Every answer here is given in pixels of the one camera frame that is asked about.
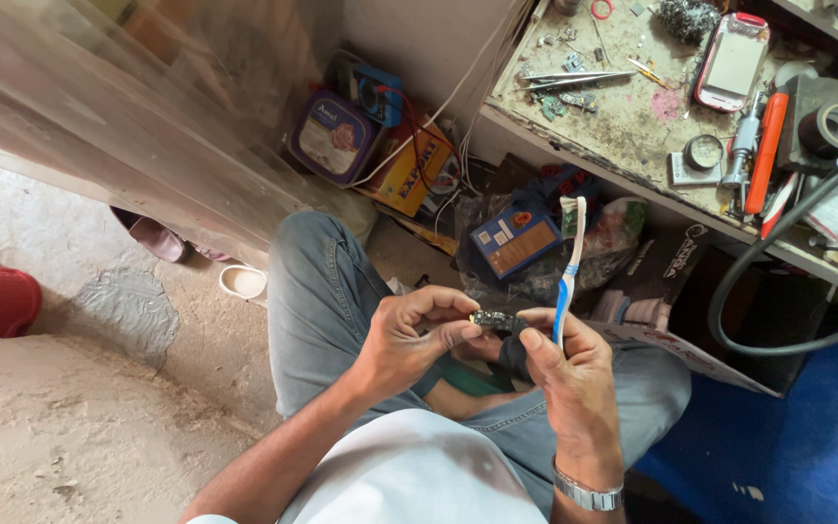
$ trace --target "blue jeans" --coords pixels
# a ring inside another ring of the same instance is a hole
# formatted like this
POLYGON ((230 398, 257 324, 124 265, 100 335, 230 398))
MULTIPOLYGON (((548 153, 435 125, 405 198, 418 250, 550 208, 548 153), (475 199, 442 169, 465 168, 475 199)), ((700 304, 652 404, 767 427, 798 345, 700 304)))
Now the blue jeans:
MULTIPOLYGON (((276 411, 290 417, 354 363, 380 299, 391 295, 354 235, 322 213, 287 217, 271 246, 268 324, 276 411)), ((612 373, 626 468, 678 421, 691 395, 687 367, 658 348, 614 351, 612 373)), ((426 409, 421 396, 440 371, 380 402, 349 432, 386 413, 426 409)), ((548 518, 555 433, 541 391, 487 409, 461 424, 499 446, 548 518)))

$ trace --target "phone screen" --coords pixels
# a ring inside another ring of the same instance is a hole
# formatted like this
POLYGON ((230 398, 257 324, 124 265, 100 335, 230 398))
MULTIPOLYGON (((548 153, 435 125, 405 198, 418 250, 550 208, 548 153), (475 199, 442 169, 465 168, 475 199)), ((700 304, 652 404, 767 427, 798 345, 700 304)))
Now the phone screen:
POLYGON ((704 85, 749 96, 764 52, 765 42, 739 34, 721 33, 717 37, 716 54, 704 78, 704 85))

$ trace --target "man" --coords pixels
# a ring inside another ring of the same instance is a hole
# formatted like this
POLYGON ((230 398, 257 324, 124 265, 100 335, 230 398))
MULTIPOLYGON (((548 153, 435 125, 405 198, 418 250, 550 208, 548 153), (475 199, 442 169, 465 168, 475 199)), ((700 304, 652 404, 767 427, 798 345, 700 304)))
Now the man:
POLYGON ((469 397, 435 362, 450 350, 502 361, 467 319, 474 300, 438 286, 391 296, 325 214, 290 216, 272 248, 270 361, 287 420, 180 523, 625 522, 624 469, 690 396, 680 360, 613 352, 571 315, 562 357, 544 333, 554 311, 530 310, 523 367, 538 387, 469 397))

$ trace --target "workbench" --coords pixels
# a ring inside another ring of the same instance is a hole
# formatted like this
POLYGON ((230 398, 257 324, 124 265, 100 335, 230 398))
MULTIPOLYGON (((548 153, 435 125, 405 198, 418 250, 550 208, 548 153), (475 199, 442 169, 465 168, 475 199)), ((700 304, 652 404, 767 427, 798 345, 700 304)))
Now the workbench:
MULTIPOLYGON (((726 145, 737 129, 740 113, 721 113, 692 100, 695 72, 706 56, 706 42, 700 47, 681 44, 664 32, 650 9, 637 16, 629 10, 632 4, 629 0, 612 0, 611 16, 595 20, 590 15, 589 0, 573 17, 560 14, 550 0, 541 0, 487 97, 482 116, 552 152, 560 161, 595 173, 648 199, 652 205, 665 206, 751 244, 757 229, 725 214, 732 198, 730 191, 715 184, 670 183, 670 152, 681 151, 687 141, 701 134, 712 134, 726 145), (569 27, 574 40, 565 42, 569 27), (540 44, 540 38, 546 35, 554 36, 555 42, 540 44), (601 62, 595 60, 597 48, 605 48, 605 60, 601 62), (541 104, 520 89, 528 85, 519 80, 520 66, 529 63, 537 74, 561 73, 571 53, 592 71, 637 70, 627 58, 646 66, 654 63, 653 72, 668 87, 641 75, 578 87, 574 92, 585 89, 596 95, 597 112, 569 106, 566 115, 549 121, 541 104)), ((606 6, 598 8, 605 12, 606 6)), ((772 34, 773 40, 778 37, 772 34)), ((798 59, 785 46, 771 45, 753 92, 767 88, 777 67, 798 59)), ((729 160, 730 156, 724 155, 724 173, 729 160)), ((822 260, 821 248, 809 245, 811 234, 808 229, 792 228, 768 253, 838 286, 838 268, 822 260)))

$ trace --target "white slipper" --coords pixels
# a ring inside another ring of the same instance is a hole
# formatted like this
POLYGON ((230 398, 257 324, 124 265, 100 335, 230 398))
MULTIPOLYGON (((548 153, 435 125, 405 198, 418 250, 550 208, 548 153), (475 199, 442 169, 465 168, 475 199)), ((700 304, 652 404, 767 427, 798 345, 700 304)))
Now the white slipper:
POLYGON ((250 266, 229 266, 219 275, 219 286, 229 295, 267 307, 267 273, 250 266))

